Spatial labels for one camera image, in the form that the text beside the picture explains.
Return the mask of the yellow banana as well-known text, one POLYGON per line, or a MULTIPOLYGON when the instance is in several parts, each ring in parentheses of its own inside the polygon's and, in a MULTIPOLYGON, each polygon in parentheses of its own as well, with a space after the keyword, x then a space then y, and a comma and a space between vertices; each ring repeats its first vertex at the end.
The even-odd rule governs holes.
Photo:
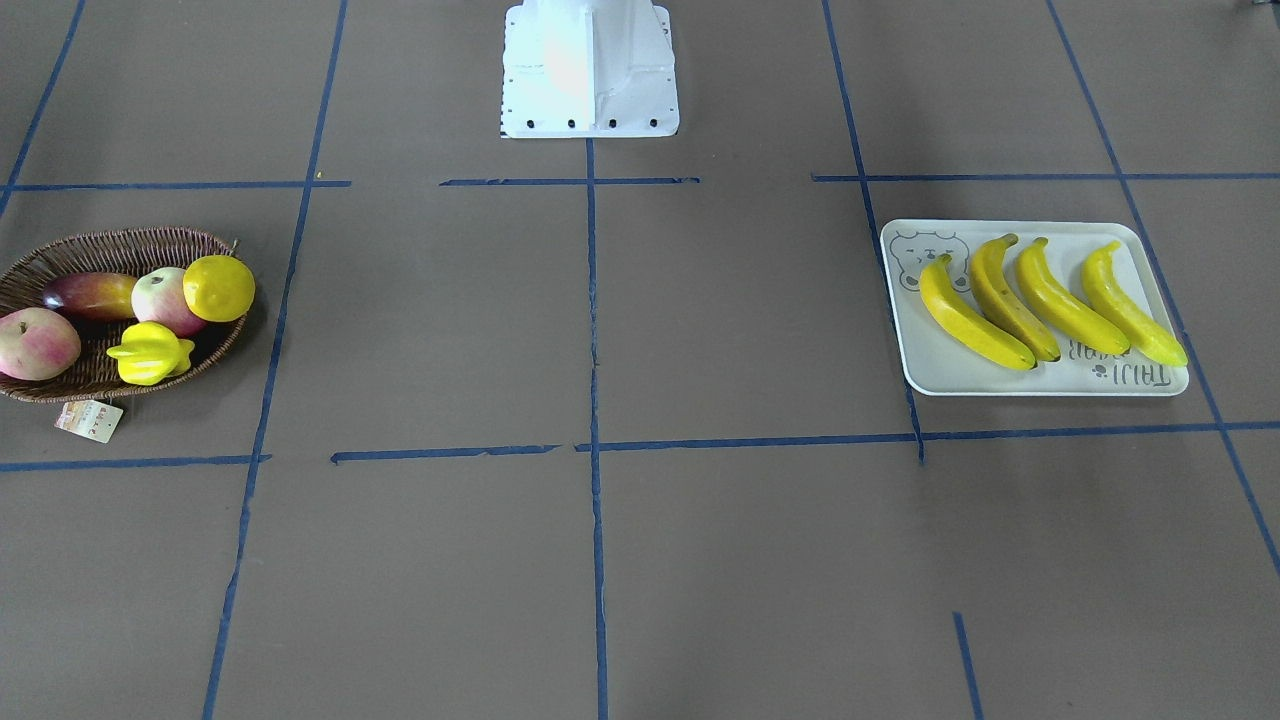
POLYGON ((1012 264, 1028 307, 1043 322, 1088 348, 1107 355, 1126 354, 1132 342, 1119 327, 1079 300, 1052 273, 1047 245, 1046 237, 1034 238, 1012 264))
POLYGON ((1112 241, 1084 260, 1082 284, 1089 305, 1151 360, 1166 366, 1187 366, 1189 356, 1183 345, 1120 286, 1114 254, 1121 247, 1120 241, 1112 241))
POLYGON ((1037 361, 1061 359, 1059 342, 1048 327, 1012 291, 1004 274, 1006 252, 1019 241, 1014 233, 986 241, 970 260, 972 292, 986 318, 1021 341, 1037 361))
POLYGON ((983 359, 1011 370, 1029 372, 1038 361, 1030 348, 1000 329, 965 302, 948 274, 952 260, 942 254, 922 272, 919 293, 932 319, 954 340, 983 359))

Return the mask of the brown wicker basket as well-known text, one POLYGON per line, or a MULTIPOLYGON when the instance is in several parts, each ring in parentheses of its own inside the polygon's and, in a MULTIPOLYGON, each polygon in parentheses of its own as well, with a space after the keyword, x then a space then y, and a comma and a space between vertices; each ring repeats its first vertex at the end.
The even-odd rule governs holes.
MULTIPOLYGON (((44 287, 60 275, 78 272, 116 272, 141 277, 161 266, 188 266, 209 255, 237 255, 237 245, 206 231, 183 225, 160 225, 120 231, 101 231, 55 240, 17 260, 1 281, 3 314, 36 307, 44 287)), ((244 316, 230 323, 214 323, 193 337, 189 370, 155 386, 133 386, 116 372, 108 348, 120 343, 128 322, 88 322, 74 319, 82 351, 77 363, 49 380, 18 380, 4 377, 1 393, 29 404, 63 404, 78 400, 123 398, 166 389, 212 368, 236 343, 244 329, 244 316)))

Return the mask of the paper basket tag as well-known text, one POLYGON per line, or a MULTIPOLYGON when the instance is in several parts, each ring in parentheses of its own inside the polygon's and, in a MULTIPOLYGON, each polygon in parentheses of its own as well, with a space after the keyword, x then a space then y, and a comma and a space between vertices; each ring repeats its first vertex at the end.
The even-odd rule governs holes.
POLYGON ((114 437, 124 409, 99 400, 64 402, 54 427, 84 439, 106 445, 114 437))

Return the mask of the white rectangular bear tray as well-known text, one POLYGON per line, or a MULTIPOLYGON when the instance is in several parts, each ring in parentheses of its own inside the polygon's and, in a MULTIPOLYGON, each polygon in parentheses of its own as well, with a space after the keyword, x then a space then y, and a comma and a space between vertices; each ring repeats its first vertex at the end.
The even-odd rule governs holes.
POLYGON ((1124 355, 1100 354, 1060 331, 1053 334, 1062 356, 1028 372, 1000 366, 947 334, 925 310, 916 290, 919 272, 934 256, 952 256, 950 275, 966 304, 977 302, 968 288, 974 252, 987 241, 1016 234, 1005 270, 1038 237, 1048 241, 1046 255, 1055 278, 1082 299, 1080 269, 1091 252, 1110 243, 1120 288, 1165 331, 1171 332, 1164 295, 1139 236, 1117 223, 897 219, 883 225, 879 243, 904 375, 929 396, 1121 396, 1172 397, 1187 389, 1190 370, 1169 366, 1133 348, 1124 355))

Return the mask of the yellow pear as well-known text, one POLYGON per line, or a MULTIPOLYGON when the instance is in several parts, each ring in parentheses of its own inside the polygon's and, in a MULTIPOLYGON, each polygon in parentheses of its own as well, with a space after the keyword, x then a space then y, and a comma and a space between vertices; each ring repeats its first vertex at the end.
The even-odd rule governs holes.
POLYGON ((256 281, 250 268, 230 255, 209 255, 191 263, 182 278, 187 307, 206 322, 234 322, 252 306, 256 281))

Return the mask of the yellow curved fruit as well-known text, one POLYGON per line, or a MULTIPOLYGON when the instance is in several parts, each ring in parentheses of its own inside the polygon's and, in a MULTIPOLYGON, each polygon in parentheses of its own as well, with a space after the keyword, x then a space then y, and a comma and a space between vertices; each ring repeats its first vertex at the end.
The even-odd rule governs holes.
POLYGON ((132 386, 155 386, 192 368, 195 342, 178 337, 157 322, 127 328, 120 342, 106 350, 116 363, 116 374, 132 386))

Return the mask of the purple red mango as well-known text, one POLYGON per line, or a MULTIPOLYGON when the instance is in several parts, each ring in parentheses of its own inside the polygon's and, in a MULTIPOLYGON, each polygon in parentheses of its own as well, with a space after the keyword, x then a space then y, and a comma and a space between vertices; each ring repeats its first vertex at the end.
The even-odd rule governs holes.
POLYGON ((132 292, 138 278, 113 272, 82 272, 60 275, 44 287, 44 306, 69 316, 93 322, 123 322, 134 318, 132 292))

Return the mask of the red pink apple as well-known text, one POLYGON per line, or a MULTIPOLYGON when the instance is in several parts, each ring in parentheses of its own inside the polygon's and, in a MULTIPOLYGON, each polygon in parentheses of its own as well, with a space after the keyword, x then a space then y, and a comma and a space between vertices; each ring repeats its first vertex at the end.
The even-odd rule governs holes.
POLYGON ((18 380, 50 380, 76 364, 81 336, 60 314, 26 307, 1 319, 1 373, 18 380))

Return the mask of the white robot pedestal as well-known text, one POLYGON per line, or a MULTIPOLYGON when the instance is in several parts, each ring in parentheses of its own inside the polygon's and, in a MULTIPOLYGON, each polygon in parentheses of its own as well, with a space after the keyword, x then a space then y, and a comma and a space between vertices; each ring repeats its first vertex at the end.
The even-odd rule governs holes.
POLYGON ((652 1, 522 1, 504 17, 500 136, 678 132, 669 12, 652 1))

